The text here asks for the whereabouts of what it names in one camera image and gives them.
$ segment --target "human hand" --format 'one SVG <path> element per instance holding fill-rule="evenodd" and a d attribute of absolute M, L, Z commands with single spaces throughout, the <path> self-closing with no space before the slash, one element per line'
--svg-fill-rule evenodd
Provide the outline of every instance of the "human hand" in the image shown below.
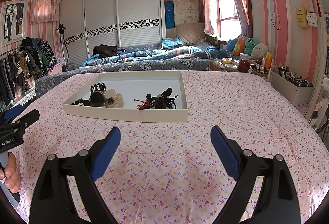
<path fill-rule="evenodd" d="M 13 153 L 8 154 L 8 164 L 5 167 L 5 171 L 0 169 L 0 180 L 3 180 L 5 175 L 5 186 L 10 189 L 11 193 L 17 193 L 20 189 L 21 178 L 19 169 L 16 167 L 16 157 Z"/>

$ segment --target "orange plush toy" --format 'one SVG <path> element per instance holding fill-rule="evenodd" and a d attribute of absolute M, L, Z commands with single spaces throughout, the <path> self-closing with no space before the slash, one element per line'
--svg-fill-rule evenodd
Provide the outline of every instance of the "orange plush toy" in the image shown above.
<path fill-rule="evenodd" d="M 239 37 L 237 43 L 234 46 L 234 52 L 232 52 L 232 54 L 239 56 L 240 53 L 243 53 L 245 48 L 246 48 L 246 43 L 244 42 L 242 37 Z"/>

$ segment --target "beige pillow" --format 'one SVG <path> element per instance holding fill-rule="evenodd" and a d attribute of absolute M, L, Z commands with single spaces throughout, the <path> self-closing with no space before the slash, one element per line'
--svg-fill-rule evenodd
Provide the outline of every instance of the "beige pillow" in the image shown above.
<path fill-rule="evenodd" d="M 202 23 L 179 24 L 175 28 L 177 37 L 184 44 L 197 44 L 205 37 L 204 24 Z"/>
<path fill-rule="evenodd" d="M 166 37 L 174 39 L 177 37 L 176 28 L 166 29 Z"/>

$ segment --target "sliding wardrobe door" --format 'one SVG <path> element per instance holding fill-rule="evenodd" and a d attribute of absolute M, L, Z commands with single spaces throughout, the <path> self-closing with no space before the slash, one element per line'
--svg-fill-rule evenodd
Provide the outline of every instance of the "sliding wardrobe door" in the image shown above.
<path fill-rule="evenodd" d="M 119 47 L 116 0 L 85 0 L 85 19 L 90 56 L 100 44 Z"/>
<path fill-rule="evenodd" d="M 88 59 L 83 32 L 83 0 L 60 1 L 60 23 L 65 26 L 65 42 L 69 52 L 68 62 L 77 68 Z"/>
<path fill-rule="evenodd" d="M 160 42 L 158 0 L 118 0 L 122 47 Z"/>

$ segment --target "floral tablecloth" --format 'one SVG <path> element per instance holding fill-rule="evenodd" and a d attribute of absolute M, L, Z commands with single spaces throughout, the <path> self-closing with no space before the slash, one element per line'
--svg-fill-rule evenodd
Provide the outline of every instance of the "floral tablecloth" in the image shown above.
<path fill-rule="evenodd" d="M 302 223 L 329 189 L 329 154 L 301 114 L 258 76 L 183 71 L 189 117 L 185 124 L 109 121 L 66 115 L 74 91 L 97 76 L 77 74 L 36 100 L 40 119 L 13 149 L 21 169 L 19 214 L 29 218 L 33 190 L 47 156 L 75 155 L 103 139 L 113 126 L 121 143 L 96 185 L 119 223 L 212 223 L 235 186 L 210 142 L 219 125 L 228 138 L 256 155 L 284 156 L 298 193 Z M 88 219 L 75 181 L 69 179 L 78 213 Z M 252 215 L 258 178 L 242 219 Z"/>

